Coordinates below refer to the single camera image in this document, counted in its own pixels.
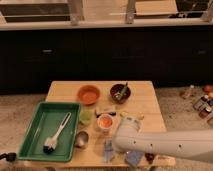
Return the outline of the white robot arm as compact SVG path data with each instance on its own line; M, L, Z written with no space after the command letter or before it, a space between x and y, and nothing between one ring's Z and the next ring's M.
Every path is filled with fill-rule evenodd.
M137 118L123 117L112 138L114 149L213 163L213 130L140 132L140 126Z

